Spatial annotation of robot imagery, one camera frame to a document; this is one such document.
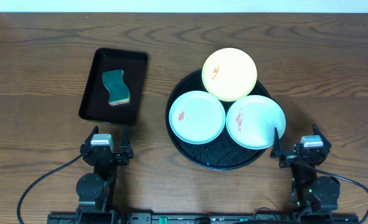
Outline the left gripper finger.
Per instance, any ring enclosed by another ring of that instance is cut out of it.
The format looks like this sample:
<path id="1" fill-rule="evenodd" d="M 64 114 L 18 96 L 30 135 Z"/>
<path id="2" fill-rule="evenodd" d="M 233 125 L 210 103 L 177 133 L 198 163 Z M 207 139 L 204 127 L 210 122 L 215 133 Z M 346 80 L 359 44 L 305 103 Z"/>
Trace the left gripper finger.
<path id="1" fill-rule="evenodd" d="M 91 145 L 91 140 L 95 134 L 99 133 L 98 126 L 95 126 L 93 130 L 91 131 L 90 135 L 86 138 L 86 140 L 83 142 L 84 146 Z"/>
<path id="2" fill-rule="evenodd" d="M 131 150 L 131 144 L 128 139 L 128 128 L 125 126 L 122 131 L 122 137 L 120 142 L 120 149 L 122 151 L 130 151 Z"/>

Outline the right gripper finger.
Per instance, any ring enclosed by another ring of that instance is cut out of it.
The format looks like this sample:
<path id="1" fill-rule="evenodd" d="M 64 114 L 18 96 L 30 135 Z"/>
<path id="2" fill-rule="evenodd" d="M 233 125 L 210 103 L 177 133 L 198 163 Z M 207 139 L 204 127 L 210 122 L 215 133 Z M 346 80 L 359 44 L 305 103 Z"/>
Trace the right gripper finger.
<path id="1" fill-rule="evenodd" d="M 316 124 L 313 124 L 313 134 L 321 138 L 324 147 L 331 146 L 331 143 L 324 137 Z"/>
<path id="2" fill-rule="evenodd" d="M 274 140 L 273 140 L 273 146 L 272 146 L 272 152 L 280 152 L 281 151 L 281 142 L 280 137 L 278 134 L 277 128 L 274 128 Z"/>

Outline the green yellow sponge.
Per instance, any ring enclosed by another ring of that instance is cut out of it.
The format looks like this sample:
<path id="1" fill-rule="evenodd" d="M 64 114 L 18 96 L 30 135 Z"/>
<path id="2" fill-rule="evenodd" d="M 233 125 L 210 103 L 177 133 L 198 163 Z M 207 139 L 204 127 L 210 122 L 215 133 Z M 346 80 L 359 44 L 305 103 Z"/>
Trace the green yellow sponge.
<path id="1" fill-rule="evenodd" d="M 123 70 L 103 72 L 102 82 L 109 92 L 108 104 L 111 106 L 130 102 L 130 90 L 123 81 Z"/>

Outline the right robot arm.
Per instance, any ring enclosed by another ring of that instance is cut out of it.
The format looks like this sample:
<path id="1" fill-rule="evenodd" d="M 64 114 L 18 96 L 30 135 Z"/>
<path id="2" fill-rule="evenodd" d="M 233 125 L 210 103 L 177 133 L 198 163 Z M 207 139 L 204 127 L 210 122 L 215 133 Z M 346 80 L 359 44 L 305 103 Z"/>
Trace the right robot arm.
<path id="1" fill-rule="evenodd" d="M 292 219 L 296 223 L 332 223 L 332 212 L 337 210 L 340 182 L 328 175 L 318 176 L 316 166 L 322 164 L 331 148 L 331 143 L 316 125 L 313 135 L 303 136 L 293 150 L 283 150 L 274 129 L 271 158 L 279 159 L 281 168 L 290 168 L 292 173 L 291 199 L 299 206 Z"/>

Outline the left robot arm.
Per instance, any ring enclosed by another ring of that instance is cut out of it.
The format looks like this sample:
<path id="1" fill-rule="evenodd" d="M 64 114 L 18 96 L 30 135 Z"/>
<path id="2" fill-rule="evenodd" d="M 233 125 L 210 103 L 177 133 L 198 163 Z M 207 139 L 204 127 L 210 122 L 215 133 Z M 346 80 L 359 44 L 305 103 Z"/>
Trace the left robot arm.
<path id="1" fill-rule="evenodd" d="M 123 128 L 119 151 L 114 152 L 113 148 L 111 134 L 100 134 L 98 127 L 94 127 L 81 145 L 83 160 L 93 167 L 93 172 L 83 175 L 76 184 L 79 201 L 73 223 L 127 223 L 127 215 L 113 207 L 117 168 L 127 166 L 134 157 L 126 127 Z"/>

